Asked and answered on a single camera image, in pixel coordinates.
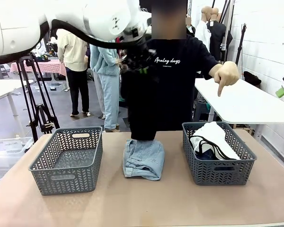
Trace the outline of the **person's left hand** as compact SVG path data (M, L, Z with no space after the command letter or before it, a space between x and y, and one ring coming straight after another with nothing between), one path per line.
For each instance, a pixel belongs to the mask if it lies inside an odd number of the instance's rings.
M219 84L218 97L221 96L224 87L234 85L239 78L239 71L236 63L226 61L214 75L214 81Z

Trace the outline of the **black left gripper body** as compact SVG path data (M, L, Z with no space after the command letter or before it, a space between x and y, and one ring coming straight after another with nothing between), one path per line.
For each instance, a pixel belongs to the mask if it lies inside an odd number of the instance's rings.
M130 69L143 69L149 67L155 58L156 50L150 49L146 43L143 43L125 50L122 64Z

